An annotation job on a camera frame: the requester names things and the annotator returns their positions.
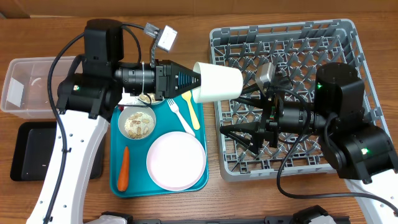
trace cereal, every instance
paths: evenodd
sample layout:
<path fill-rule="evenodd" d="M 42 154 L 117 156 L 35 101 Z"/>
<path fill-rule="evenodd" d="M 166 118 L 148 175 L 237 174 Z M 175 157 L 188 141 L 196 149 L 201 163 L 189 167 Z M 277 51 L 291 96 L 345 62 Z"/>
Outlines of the cereal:
<path fill-rule="evenodd" d="M 124 129 L 130 138 L 141 139 L 152 132 L 154 125 L 154 120 L 149 114 L 137 112 L 126 120 Z"/>

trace carrot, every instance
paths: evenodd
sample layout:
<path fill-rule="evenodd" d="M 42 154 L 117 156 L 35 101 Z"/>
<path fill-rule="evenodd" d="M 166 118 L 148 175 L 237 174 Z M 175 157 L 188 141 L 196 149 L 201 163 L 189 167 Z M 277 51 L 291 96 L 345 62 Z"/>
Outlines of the carrot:
<path fill-rule="evenodd" d="M 122 166 L 120 168 L 118 190 L 124 192 L 127 190 L 129 185 L 129 168 L 130 168 L 130 152 L 129 148 L 126 146 L 123 154 Z"/>

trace gray dish rack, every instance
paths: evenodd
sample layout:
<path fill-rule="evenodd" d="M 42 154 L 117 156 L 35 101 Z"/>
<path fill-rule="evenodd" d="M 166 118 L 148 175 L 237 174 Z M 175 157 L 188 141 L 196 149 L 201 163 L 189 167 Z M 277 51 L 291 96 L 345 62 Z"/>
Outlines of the gray dish rack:
<path fill-rule="evenodd" d="M 313 101 L 315 72 L 319 66 L 329 62 L 355 66 L 358 76 L 365 82 L 363 106 L 366 116 L 389 135 L 358 33 L 350 20 L 217 28 L 210 32 L 210 49 L 211 63 L 240 69 L 244 86 L 255 83 L 258 66 L 272 62 L 291 77 L 293 90 L 309 102 Z M 285 99 L 297 100 L 288 95 Z M 221 125 L 258 121 L 261 110 L 233 101 L 218 101 L 215 102 L 215 111 L 220 171 L 224 180 L 276 178 L 280 163 L 291 145 L 279 144 L 275 149 L 264 142 L 261 153 L 255 156 L 219 132 Z M 294 141 L 297 136 L 282 133 L 280 137 Z M 335 172 L 323 158 L 317 140 L 317 136 L 311 136 L 299 144 L 282 175 Z"/>

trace white label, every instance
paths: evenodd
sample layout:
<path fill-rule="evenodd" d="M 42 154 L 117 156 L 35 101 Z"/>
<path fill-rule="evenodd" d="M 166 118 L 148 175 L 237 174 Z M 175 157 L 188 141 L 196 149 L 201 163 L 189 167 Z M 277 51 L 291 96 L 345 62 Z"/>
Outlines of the white label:
<path fill-rule="evenodd" d="M 24 93 L 24 86 L 19 81 L 11 78 L 10 85 L 8 87 L 7 101 L 21 107 L 22 94 Z"/>

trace plastic spoon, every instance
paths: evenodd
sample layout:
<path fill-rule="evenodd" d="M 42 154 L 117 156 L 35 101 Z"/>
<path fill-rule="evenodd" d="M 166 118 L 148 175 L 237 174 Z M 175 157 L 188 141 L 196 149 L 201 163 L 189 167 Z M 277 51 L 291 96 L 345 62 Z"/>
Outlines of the plastic spoon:
<path fill-rule="evenodd" d="M 191 120 L 192 120 L 192 126 L 195 130 L 199 130 L 200 129 L 200 124 L 198 121 L 198 117 L 197 114 L 195 113 L 195 110 L 193 109 L 192 103 L 191 103 L 191 98 L 192 98 L 192 94 L 191 91 L 187 91 L 185 93 L 183 93 L 182 98 L 187 102 L 188 108 L 189 108 L 189 114 L 191 115 Z"/>

